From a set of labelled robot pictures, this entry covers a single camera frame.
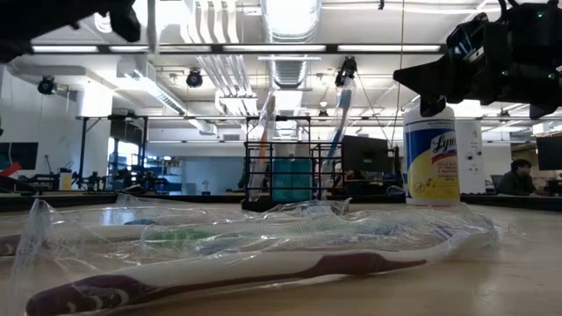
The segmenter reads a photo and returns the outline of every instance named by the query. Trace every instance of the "desk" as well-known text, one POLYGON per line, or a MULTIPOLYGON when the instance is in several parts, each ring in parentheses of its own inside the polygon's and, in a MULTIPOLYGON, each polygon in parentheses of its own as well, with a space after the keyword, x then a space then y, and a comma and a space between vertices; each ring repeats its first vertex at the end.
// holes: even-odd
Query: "desk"
MULTIPOLYGON (((235 205, 200 205, 232 210, 235 205)), ((392 210, 400 205, 351 205, 392 210)), ((112 313, 184 315, 558 315, 562 311, 562 218, 555 212, 472 205, 526 238, 507 239, 497 252, 381 276, 285 289, 250 290, 112 313)), ((8 264, 0 265, 3 277, 8 264)))

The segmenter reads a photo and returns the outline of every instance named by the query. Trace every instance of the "pipe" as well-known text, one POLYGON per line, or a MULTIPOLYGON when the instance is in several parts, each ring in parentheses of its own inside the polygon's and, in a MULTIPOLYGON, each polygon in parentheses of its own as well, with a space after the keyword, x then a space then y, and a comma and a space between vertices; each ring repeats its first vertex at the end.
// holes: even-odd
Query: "pipe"
POLYGON ((147 40, 150 53, 158 54, 160 48, 160 30, 158 30, 157 5, 159 1, 148 0, 147 40))
MULTIPOLYGON (((199 5, 201 7, 201 20, 199 21, 199 31, 201 32, 201 37, 205 43, 213 43, 213 38, 209 33, 209 3, 207 0, 199 0, 199 5)), ((236 95, 236 88, 234 83, 228 74, 228 70, 224 67, 220 56, 211 56, 211 61, 213 61, 213 66, 217 70, 219 78, 221 78, 226 84, 231 96, 236 95)))
MULTIPOLYGON (((227 33, 228 38, 232 43, 239 43, 238 34, 236 31, 236 3, 234 0, 227 0, 227 15, 228 15, 228 27, 227 33)), ((252 87, 249 83, 248 73, 246 72, 246 64, 244 63, 244 58, 241 55, 236 55, 233 57, 235 61, 236 70, 240 74, 242 80, 241 84, 246 90, 246 96, 252 97, 254 92, 252 92, 252 87)))
MULTIPOLYGON (((196 44, 201 44, 203 41, 199 37, 198 28, 197 28, 197 11, 195 7, 194 0, 185 0, 187 9, 189 12, 188 24, 187 24, 187 31, 190 35, 191 39, 196 44)), ((205 72, 209 75, 209 78, 213 82, 214 86, 222 93, 223 96, 229 95, 227 86, 222 82, 222 80, 217 75, 216 70, 211 67, 213 61, 210 59, 209 56, 199 56, 197 58, 201 67, 205 70, 205 72)))
MULTIPOLYGON (((213 7, 214 7, 214 24, 213 24, 213 33, 214 36, 217 38, 217 41, 219 43, 226 43, 227 39, 225 38, 225 34, 224 31, 222 29, 223 23, 222 23, 222 0, 213 0, 213 7)), ((233 72, 234 75, 234 79, 238 85, 238 95, 243 95, 245 96, 246 93, 246 89, 244 87, 244 85, 242 84, 243 78, 241 78, 240 76, 240 72, 239 69, 237 67, 237 65, 235 65, 235 60, 233 59, 232 55, 228 55, 228 56, 221 56, 220 57, 223 63, 226 63, 233 72)))
MULTIPOLYGON (((263 25, 272 43, 307 43, 318 30, 321 0, 261 0, 263 25), (292 17, 294 23, 286 23, 292 17)), ((271 61, 273 81, 280 88, 297 89, 305 80, 305 61, 271 61)))

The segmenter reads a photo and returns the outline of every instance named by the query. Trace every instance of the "lysol logo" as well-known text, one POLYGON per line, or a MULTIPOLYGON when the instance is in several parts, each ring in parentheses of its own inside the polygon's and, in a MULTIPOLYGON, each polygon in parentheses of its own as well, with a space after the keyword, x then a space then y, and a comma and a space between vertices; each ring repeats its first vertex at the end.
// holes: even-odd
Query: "lysol logo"
POLYGON ((457 155, 455 132, 443 133, 431 140, 431 163, 457 155))

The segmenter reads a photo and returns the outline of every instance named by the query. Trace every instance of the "red object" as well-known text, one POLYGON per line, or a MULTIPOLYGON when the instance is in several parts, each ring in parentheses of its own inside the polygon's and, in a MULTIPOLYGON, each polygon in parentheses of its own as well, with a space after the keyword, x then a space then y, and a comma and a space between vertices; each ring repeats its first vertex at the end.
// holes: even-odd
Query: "red object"
POLYGON ((14 173, 18 172, 19 170, 21 170, 21 166, 19 165, 19 162, 16 162, 12 164, 10 167, 0 171, 0 176, 11 176, 14 173))

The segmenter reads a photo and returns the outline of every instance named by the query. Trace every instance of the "teal container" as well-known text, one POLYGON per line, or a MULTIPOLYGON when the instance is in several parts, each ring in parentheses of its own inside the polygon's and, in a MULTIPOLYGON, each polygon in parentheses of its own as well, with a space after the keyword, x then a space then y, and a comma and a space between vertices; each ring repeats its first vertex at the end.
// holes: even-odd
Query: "teal container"
POLYGON ((271 179, 271 198, 273 202, 287 203, 293 202, 291 171, 292 160, 289 158, 289 150, 285 144, 278 144, 275 146, 275 156, 280 157, 273 160, 271 172, 273 178, 271 179))
MULTIPOLYGON (((295 147, 295 156, 297 157, 308 157, 308 145, 297 145, 295 147)), ((292 187, 293 188, 310 188, 310 189, 296 189, 292 190, 292 200, 294 202, 309 201, 313 199, 313 175, 311 174, 313 170, 313 164, 310 159, 307 158, 295 158, 291 161, 292 163, 292 187)))

